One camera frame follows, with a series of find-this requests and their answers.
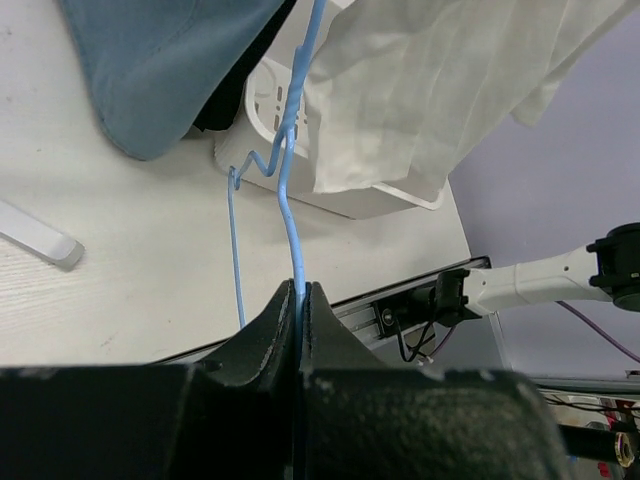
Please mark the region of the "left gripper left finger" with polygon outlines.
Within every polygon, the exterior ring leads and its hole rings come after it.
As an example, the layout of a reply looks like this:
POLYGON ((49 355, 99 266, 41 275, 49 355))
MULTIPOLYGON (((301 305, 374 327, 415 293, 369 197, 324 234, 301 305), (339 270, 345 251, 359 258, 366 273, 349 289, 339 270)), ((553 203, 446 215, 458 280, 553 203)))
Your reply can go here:
POLYGON ((295 293, 204 358, 1 372, 5 479, 280 477, 291 452, 295 293))

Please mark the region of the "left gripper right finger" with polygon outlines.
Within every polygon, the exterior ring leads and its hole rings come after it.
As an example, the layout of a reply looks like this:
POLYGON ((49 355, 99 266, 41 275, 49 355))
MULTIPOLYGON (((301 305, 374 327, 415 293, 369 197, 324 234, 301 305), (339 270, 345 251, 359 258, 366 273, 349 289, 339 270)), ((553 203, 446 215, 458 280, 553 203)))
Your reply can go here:
POLYGON ((307 287, 299 363, 306 479, 569 479, 525 376, 386 365, 307 287))

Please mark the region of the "white skirt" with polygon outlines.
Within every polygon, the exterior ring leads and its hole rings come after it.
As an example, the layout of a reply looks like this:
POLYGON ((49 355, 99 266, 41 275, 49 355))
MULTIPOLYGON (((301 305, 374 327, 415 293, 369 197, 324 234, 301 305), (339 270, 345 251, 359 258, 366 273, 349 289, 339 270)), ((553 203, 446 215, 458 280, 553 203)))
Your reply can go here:
POLYGON ((444 186, 506 117, 536 124, 633 1, 356 1, 305 86, 317 190, 417 174, 444 186))

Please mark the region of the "blue denim skirt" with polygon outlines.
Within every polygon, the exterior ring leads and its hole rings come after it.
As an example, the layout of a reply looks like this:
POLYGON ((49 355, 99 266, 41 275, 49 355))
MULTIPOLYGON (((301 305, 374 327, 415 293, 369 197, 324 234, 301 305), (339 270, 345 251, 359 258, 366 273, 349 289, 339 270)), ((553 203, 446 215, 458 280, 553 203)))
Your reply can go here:
POLYGON ((149 161, 196 128, 196 116, 247 50, 264 56, 294 5, 77 0, 60 7, 103 133, 128 156, 149 161))

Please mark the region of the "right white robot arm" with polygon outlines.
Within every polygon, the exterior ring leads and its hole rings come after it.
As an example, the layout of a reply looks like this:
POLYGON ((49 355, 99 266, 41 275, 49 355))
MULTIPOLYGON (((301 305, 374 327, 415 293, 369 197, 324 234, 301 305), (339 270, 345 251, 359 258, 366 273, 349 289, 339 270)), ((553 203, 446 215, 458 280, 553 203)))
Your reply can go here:
POLYGON ((497 311, 570 300, 639 310, 639 225, 611 230, 573 251, 500 268, 440 274, 429 294, 435 321, 453 327, 497 311))

